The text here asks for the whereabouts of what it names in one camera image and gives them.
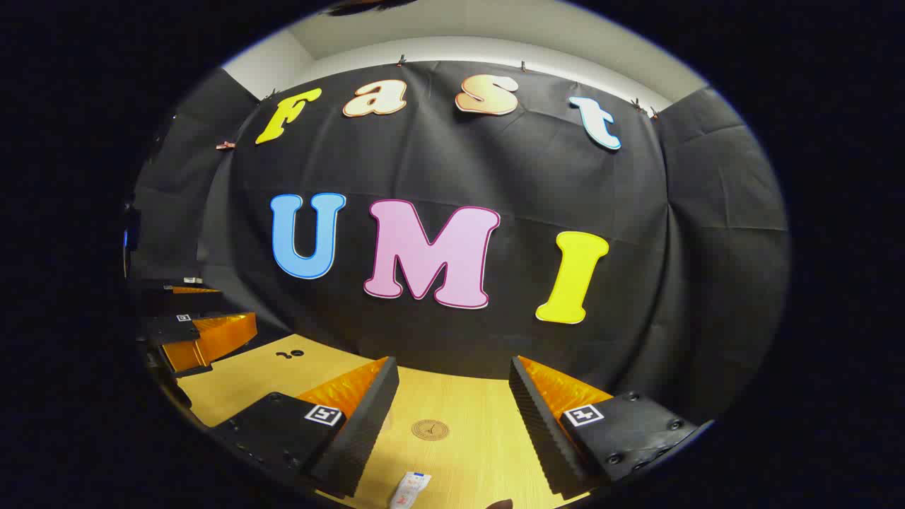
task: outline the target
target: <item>blue letter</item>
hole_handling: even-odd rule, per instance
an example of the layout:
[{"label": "blue letter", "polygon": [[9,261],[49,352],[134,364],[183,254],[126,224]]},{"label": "blue letter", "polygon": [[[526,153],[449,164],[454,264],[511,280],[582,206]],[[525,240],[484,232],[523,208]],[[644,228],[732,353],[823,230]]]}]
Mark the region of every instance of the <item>blue letter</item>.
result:
[{"label": "blue letter", "polygon": [[271,200],[273,257],[287,274],[301,279],[317,279],[333,266],[337,212],[346,206],[346,197],[336,193],[321,193],[311,199],[311,206],[318,212],[318,226],[314,254],[309,258],[295,251],[295,212],[301,208],[301,203],[298,195],[279,195]]},{"label": "blue letter", "polygon": [[622,147],[619,139],[606,130],[607,122],[615,123],[613,115],[601,110],[597,101],[587,97],[570,97],[568,100],[581,111],[581,121],[585,124],[587,134],[590,134],[594,141],[612,150]]}]

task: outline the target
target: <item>yellow letter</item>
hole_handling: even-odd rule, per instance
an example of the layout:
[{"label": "yellow letter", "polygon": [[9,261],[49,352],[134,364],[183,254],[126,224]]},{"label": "yellow letter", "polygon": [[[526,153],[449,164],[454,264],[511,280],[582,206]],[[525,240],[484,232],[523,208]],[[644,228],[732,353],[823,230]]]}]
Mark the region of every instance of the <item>yellow letter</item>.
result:
[{"label": "yellow letter", "polygon": [[505,115],[515,110],[519,100],[510,92],[519,89],[512,78],[478,74],[465,78],[462,90],[455,96],[455,105],[462,111]]},{"label": "yellow letter", "polygon": [[318,97],[320,97],[320,89],[314,89],[313,91],[306,91],[280,101],[280,104],[277,105],[277,112],[273,113],[273,118],[268,122],[264,132],[261,133],[261,136],[258,137],[254,144],[260,145],[264,141],[279,138],[283,132],[283,121],[286,120],[288,124],[298,118],[301,109],[305,107],[305,101],[314,101]]},{"label": "yellow letter", "polygon": [[369,83],[355,91],[358,97],[347,102],[342,112],[347,117],[364,117],[368,113],[378,115],[396,113],[405,107],[403,94],[405,82],[399,80]]},{"label": "yellow letter", "polygon": [[557,245],[563,252],[559,274],[549,300],[534,315],[544,322],[579,323],[585,319],[581,304],[594,267],[610,246],[597,235],[583,232],[563,232],[557,235]]}]

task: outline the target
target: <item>white ceiling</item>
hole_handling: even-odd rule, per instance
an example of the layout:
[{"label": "white ceiling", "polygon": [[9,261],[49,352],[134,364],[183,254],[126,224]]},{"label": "white ceiling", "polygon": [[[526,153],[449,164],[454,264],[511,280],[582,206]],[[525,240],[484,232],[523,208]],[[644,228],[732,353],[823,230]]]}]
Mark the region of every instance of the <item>white ceiling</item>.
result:
[{"label": "white ceiling", "polygon": [[558,0],[417,0],[384,12],[314,15],[288,30],[315,60],[399,39],[470,35],[569,53],[619,72],[670,101],[707,85],[656,45]]}]

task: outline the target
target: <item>pink letter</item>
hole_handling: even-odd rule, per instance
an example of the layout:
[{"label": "pink letter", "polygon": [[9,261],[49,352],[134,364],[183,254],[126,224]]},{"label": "pink letter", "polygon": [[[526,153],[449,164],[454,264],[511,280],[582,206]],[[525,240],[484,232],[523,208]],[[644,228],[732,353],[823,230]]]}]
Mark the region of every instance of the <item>pink letter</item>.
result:
[{"label": "pink letter", "polygon": [[412,296],[421,300],[437,274],[446,267],[443,286],[433,297],[453,308],[480,309],[487,305],[484,293],[484,258],[491,231],[500,225],[500,215],[479,206],[463,206],[452,213],[433,244],[414,210],[404,200],[380,200],[371,205],[377,220],[374,275],[365,281],[365,292],[395,299],[402,286],[395,280],[399,260]]}]

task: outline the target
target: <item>cutout letter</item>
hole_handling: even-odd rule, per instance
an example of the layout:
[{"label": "cutout letter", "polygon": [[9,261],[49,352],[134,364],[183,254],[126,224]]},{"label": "cutout letter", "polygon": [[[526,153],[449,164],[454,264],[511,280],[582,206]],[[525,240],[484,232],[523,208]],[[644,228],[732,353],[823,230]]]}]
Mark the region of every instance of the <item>cutout letter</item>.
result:
[{"label": "cutout letter", "polygon": [[543,322],[579,323],[585,319],[587,286],[591,283],[594,267],[610,246],[597,235],[583,232],[563,232],[557,235],[557,245],[563,252],[559,274],[553,283],[553,292],[546,303],[535,312]]},{"label": "cutout letter", "polygon": [[591,135],[594,141],[610,150],[618,150],[622,147],[619,139],[606,130],[607,122],[615,123],[613,115],[601,110],[597,101],[587,97],[570,97],[568,100],[581,111],[581,121],[585,124],[587,134]]},{"label": "cutout letter", "polygon": [[510,93],[518,89],[519,84],[512,78],[478,74],[462,82],[464,92],[456,94],[455,105],[462,111],[505,115],[519,105],[519,99]]},{"label": "cutout letter", "polygon": [[356,97],[346,103],[342,112],[347,117],[364,117],[368,113],[389,115],[405,107],[405,82],[383,80],[369,83],[355,91]]},{"label": "cutout letter", "polygon": [[305,107],[305,101],[314,101],[318,97],[320,97],[320,89],[314,89],[313,91],[306,91],[280,101],[277,104],[277,112],[273,113],[271,121],[267,123],[264,132],[261,133],[261,136],[258,136],[254,144],[260,145],[264,141],[279,138],[283,132],[283,121],[286,120],[288,124],[296,120],[299,117],[299,113],[301,113],[301,109]]},{"label": "cutout letter", "polygon": [[311,199],[318,212],[314,254],[306,258],[295,250],[295,213],[301,208],[298,195],[279,195],[271,200],[273,211],[273,258],[287,274],[301,279],[317,279],[333,265],[336,250],[337,212],[346,206],[346,197],[320,193]]},{"label": "cutout letter", "polygon": [[377,220],[374,275],[365,292],[385,299],[402,295],[395,280],[396,260],[412,296],[421,300],[446,267],[443,286],[433,297],[453,308],[479,309],[489,300],[483,291],[484,258],[491,231],[500,215],[488,208],[463,206],[452,213],[431,244],[414,205],[403,200],[380,200],[371,205]]}]

